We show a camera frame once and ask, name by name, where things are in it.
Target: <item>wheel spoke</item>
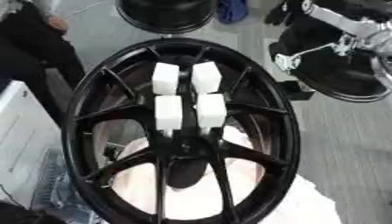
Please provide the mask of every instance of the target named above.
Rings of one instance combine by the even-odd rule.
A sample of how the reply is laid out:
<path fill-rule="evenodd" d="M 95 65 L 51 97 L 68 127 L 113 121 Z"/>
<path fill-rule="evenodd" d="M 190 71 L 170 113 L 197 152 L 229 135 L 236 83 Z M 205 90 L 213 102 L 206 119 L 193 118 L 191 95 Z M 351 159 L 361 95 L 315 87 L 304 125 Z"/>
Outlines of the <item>wheel spoke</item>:
<path fill-rule="evenodd" d="M 137 165 L 154 163 L 154 158 L 154 153 L 150 148 L 140 150 L 114 162 L 113 164 L 103 166 L 101 169 L 94 171 L 84 177 L 84 179 L 93 183 L 100 179 L 108 180 L 117 173 L 126 169 L 135 167 Z"/>
<path fill-rule="evenodd" d="M 133 91 L 127 85 L 127 83 L 125 83 L 124 80 L 120 76 L 118 76 L 115 72 L 113 72 L 112 70 L 110 70 L 108 67 L 105 66 L 101 69 L 101 71 L 104 74 L 111 76 L 117 82 L 120 89 L 123 91 L 123 93 L 128 97 L 130 101 L 133 102 L 137 98 L 135 91 Z"/>
<path fill-rule="evenodd" d="M 249 103 L 229 102 L 226 106 L 229 111 L 227 116 L 235 116 L 239 114 L 286 116 L 289 114 L 289 112 L 284 109 L 263 107 Z"/>
<path fill-rule="evenodd" d="M 243 80 L 245 79 L 245 76 L 250 72 L 252 68 L 251 67 L 246 67 L 242 74 L 240 75 L 240 78 L 238 78 L 238 80 L 233 84 L 233 86 L 229 89 L 229 94 L 231 95 L 231 97 L 234 97 L 235 94 L 238 91 L 238 88 L 240 87 L 241 83 L 243 82 Z"/>
<path fill-rule="evenodd" d="M 156 224 L 163 224 L 165 221 L 165 196 L 166 180 L 169 167 L 165 161 L 157 160 L 156 162 L 156 180 L 157 180 L 157 204 L 156 204 Z"/>
<path fill-rule="evenodd" d="M 266 155 L 258 150 L 251 150 L 240 146 L 238 144 L 225 142 L 225 149 L 222 149 L 227 158 L 239 158 L 249 161 L 253 161 L 259 165 L 262 165 L 267 172 L 279 175 L 283 168 L 289 165 L 287 162 L 274 158 L 270 155 Z"/>
<path fill-rule="evenodd" d="M 210 50 L 209 46 L 203 46 L 203 48 L 201 48 L 200 52 L 198 53 L 198 55 L 196 55 L 196 57 L 194 58 L 194 61 L 192 63 L 192 66 L 194 66 L 195 64 L 199 63 L 201 61 L 201 59 L 203 58 L 204 54 L 206 52 L 208 52 Z"/>
<path fill-rule="evenodd" d="M 130 119 L 136 121 L 154 121 L 153 110 L 139 105 L 120 105 L 113 108 L 104 109 L 88 115 L 76 117 L 77 123 L 97 124 L 105 121 Z"/>
<path fill-rule="evenodd" d="M 157 57 L 158 60 L 162 59 L 162 55 L 159 52 L 157 52 L 157 48 L 155 46 L 148 46 L 147 49 L 151 53 L 153 53 Z"/>
<path fill-rule="evenodd" d="M 231 191 L 230 183 L 228 181 L 228 170 L 226 168 L 225 160 L 217 151 L 211 154 L 211 166 L 218 180 L 220 192 L 223 200 L 222 216 L 225 223 L 240 223 L 238 215 L 235 211 L 233 200 L 233 193 Z"/>

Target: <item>person's hand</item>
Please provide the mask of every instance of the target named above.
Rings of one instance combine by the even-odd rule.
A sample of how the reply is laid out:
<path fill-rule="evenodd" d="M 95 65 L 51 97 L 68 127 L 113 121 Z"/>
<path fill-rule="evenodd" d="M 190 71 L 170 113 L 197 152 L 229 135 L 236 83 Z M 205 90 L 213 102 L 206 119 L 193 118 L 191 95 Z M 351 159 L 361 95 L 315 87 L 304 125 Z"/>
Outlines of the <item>person's hand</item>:
<path fill-rule="evenodd" d="M 55 16 L 50 16 L 47 18 L 47 23 L 53 27 L 54 29 L 67 32 L 68 31 L 68 24 L 67 22 L 60 18 L 60 17 L 55 17 Z"/>

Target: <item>concrete floor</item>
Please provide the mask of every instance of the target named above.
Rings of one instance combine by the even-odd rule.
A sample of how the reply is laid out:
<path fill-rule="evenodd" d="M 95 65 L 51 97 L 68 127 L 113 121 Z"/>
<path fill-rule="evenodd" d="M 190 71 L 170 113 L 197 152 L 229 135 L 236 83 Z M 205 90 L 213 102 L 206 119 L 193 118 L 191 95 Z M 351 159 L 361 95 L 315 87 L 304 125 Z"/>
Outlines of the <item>concrete floor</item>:
<path fill-rule="evenodd" d="M 277 80 L 286 80 L 288 77 L 270 64 L 265 51 L 282 31 L 263 23 L 276 1 L 250 2 L 250 15 L 244 21 L 234 25 L 213 21 L 185 36 L 232 47 L 264 65 Z M 125 46 L 158 37 L 125 23 L 116 13 L 113 0 L 70 16 L 96 3 L 64 0 L 58 9 L 71 27 L 67 39 L 88 71 Z M 336 201 L 344 224 L 392 221 L 391 102 L 352 104 L 316 94 L 310 101 L 295 103 L 303 138 L 300 174 Z"/>

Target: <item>black glove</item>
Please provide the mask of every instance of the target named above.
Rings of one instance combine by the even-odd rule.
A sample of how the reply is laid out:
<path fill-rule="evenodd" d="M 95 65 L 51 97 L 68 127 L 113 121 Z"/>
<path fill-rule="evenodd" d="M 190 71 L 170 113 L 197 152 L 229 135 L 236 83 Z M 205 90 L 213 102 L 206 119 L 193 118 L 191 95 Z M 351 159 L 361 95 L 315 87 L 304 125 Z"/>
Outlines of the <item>black glove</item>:
<path fill-rule="evenodd" d="M 304 15 L 301 5 L 303 0 L 283 0 L 277 7 L 272 9 L 264 22 L 267 25 L 292 24 L 295 18 Z"/>

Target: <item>white cube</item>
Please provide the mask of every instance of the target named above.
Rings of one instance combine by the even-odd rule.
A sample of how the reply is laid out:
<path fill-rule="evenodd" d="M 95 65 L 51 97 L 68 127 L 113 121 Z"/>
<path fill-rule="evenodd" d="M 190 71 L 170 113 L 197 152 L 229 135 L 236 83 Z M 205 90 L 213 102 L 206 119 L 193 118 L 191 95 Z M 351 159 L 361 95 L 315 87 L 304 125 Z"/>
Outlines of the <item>white cube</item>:
<path fill-rule="evenodd" d="M 182 126 L 182 101 L 177 95 L 155 97 L 157 130 L 180 130 Z"/>
<path fill-rule="evenodd" d="M 158 62 L 152 75 L 152 90 L 156 95 L 175 95 L 179 85 L 179 66 Z"/>
<path fill-rule="evenodd" d="M 222 127 L 228 114 L 223 94 L 200 94 L 196 110 L 202 129 Z"/>
<path fill-rule="evenodd" d="M 221 79 L 221 72 L 214 62 L 193 66 L 192 84 L 200 95 L 217 92 L 221 85 Z"/>

